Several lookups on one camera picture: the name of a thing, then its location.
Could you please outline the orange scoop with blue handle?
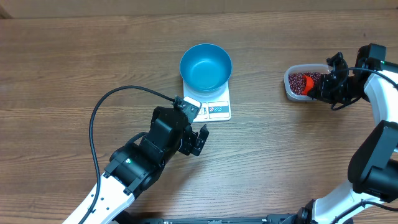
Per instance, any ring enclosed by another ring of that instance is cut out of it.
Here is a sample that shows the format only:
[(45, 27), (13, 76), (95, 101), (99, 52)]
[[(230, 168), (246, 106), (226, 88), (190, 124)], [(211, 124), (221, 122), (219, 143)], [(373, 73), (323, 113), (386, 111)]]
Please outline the orange scoop with blue handle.
[(302, 95), (308, 95), (308, 92), (314, 87), (314, 81), (308, 75), (304, 75), (303, 79), (305, 81), (305, 87), (304, 87), (304, 89), (302, 91)]

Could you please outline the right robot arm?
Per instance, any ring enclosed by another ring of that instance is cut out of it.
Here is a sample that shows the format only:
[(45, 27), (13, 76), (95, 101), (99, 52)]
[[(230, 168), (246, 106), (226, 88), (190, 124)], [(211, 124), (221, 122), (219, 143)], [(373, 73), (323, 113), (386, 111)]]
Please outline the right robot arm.
[(330, 71), (313, 79), (303, 75), (304, 88), (294, 99), (307, 98), (345, 108), (360, 99), (370, 103), (375, 128), (352, 156), (348, 179), (323, 198), (313, 199), (281, 223), (352, 223), (369, 207), (396, 212), (397, 200), (397, 64), (386, 61), (386, 47), (370, 43), (359, 48), (349, 67), (338, 52), (326, 60)]

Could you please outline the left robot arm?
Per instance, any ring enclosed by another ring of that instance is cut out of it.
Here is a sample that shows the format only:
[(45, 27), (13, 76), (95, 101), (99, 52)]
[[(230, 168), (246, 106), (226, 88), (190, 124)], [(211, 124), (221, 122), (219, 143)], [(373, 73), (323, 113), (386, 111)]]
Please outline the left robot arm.
[(97, 183), (65, 223), (110, 223), (153, 185), (176, 152), (199, 156), (209, 132), (191, 124), (201, 103), (177, 97), (172, 107), (154, 109), (150, 130), (116, 150)]

